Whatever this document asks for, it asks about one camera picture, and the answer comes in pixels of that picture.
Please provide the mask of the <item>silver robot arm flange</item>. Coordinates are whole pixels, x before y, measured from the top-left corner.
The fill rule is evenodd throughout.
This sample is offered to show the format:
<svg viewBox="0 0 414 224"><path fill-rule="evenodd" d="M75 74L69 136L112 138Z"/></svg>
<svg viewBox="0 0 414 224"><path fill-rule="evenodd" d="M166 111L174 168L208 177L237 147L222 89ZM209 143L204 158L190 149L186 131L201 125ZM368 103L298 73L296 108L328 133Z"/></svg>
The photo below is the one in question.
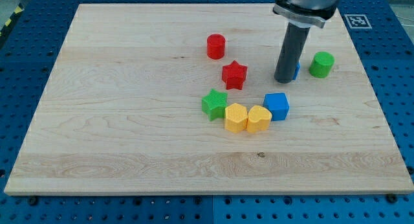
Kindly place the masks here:
<svg viewBox="0 0 414 224"><path fill-rule="evenodd" d="M273 13L299 28L323 28L333 17L339 0L275 0Z"/></svg>

